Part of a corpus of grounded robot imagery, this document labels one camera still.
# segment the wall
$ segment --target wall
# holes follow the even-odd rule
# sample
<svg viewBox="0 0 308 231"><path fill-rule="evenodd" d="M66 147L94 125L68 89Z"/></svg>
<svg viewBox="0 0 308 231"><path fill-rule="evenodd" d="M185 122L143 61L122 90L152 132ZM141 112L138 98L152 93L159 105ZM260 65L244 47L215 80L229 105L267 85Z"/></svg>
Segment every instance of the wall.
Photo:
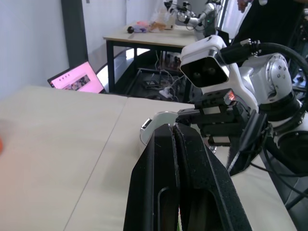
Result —
<svg viewBox="0 0 308 231"><path fill-rule="evenodd" d="M113 31L126 25L126 0L82 0L89 62L97 72L107 63L106 41ZM115 47L115 55L123 48Z"/></svg>
<svg viewBox="0 0 308 231"><path fill-rule="evenodd" d="M60 0L0 0L0 99L67 68Z"/></svg>
<svg viewBox="0 0 308 231"><path fill-rule="evenodd" d="M126 0L127 12L126 21L127 24L136 21L148 21L151 19L157 1L162 0Z"/></svg>

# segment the plastic bag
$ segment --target plastic bag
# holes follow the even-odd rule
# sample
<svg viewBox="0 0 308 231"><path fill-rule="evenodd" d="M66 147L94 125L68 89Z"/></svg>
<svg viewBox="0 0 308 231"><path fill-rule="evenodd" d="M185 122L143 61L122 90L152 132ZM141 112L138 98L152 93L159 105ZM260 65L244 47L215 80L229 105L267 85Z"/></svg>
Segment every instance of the plastic bag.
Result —
<svg viewBox="0 0 308 231"><path fill-rule="evenodd" d="M165 0L156 0L156 7L150 21L150 32L165 30L171 14L164 4Z"/></svg>

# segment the laptop screen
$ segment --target laptop screen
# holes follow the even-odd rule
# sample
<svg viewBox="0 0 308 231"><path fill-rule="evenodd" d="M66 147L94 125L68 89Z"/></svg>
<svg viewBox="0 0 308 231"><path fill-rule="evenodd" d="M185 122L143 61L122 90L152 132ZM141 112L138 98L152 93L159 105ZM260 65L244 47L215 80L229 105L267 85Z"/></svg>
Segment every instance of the laptop screen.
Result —
<svg viewBox="0 0 308 231"><path fill-rule="evenodd" d="M48 80L53 88L100 93L104 88L89 62Z"/></svg>

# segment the black cable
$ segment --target black cable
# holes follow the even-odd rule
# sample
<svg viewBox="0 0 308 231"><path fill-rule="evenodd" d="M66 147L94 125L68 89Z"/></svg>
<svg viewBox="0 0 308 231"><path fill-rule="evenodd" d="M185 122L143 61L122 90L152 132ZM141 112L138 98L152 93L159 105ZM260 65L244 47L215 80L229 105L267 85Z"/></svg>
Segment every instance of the black cable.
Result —
<svg viewBox="0 0 308 231"><path fill-rule="evenodd" d="M285 55L293 59L303 69L306 79L308 79L308 63L306 62L303 56L301 56L291 48L275 43L260 43L258 45L258 49L262 51L278 52L281 53L282 55ZM306 90L308 90L308 81L306 81L305 88ZM278 127L275 127L275 130L283 131L290 128L290 126L293 126L295 123L298 123L307 109L308 109L308 94L305 95L302 107L293 115L292 119L290 119L289 121Z"/></svg>
<svg viewBox="0 0 308 231"><path fill-rule="evenodd" d="M268 170L266 168L263 168L263 167L260 167L258 165L255 165L253 163L250 163L251 166L255 167L255 168L258 168L262 171L265 171L265 172L269 172L269 173L274 173L273 171L271 170ZM300 177L308 177L308 174L306 173L301 173L301 174L284 174L284 173L278 173L279 176L282 176L282 177L295 177L295 178L300 178Z"/></svg>
<svg viewBox="0 0 308 231"><path fill-rule="evenodd" d="M301 192L300 190L297 190L296 188L292 187L290 184L288 184L274 169L273 165L271 164L268 152L266 151L266 148L263 148L263 152L264 152L264 156L266 158L266 161L268 162L271 170L273 171L273 173L276 175L276 177L285 184L285 186L287 186L289 189L293 190L294 192L298 193L299 195L308 198L308 194Z"/></svg>

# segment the wooden table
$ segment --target wooden table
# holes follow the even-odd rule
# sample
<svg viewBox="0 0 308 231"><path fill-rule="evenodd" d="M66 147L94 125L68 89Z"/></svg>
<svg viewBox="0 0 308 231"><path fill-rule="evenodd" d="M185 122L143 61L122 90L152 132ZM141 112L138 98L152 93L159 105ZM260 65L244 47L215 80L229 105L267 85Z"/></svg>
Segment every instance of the wooden table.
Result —
<svg viewBox="0 0 308 231"><path fill-rule="evenodd" d="M134 63L135 70L137 70L137 48L181 53L183 47L196 42L194 30L188 30L185 26L175 26L173 30L164 30L159 33L129 34L127 28L133 25L127 25L119 31L104 37L107 45L109 92L115 92L116 90L114 46L134 48ZM190 90L191 83L189 81L187 83L186 89L189 88Z"/></svg>
<svg viewBox="0 0 308 231"><path fill-rule="evenodd" d="M0 102L0 230L123 230L141 124L188 107L38 87ZM296 230L268 173L232 179L254 231Z"/></svg>

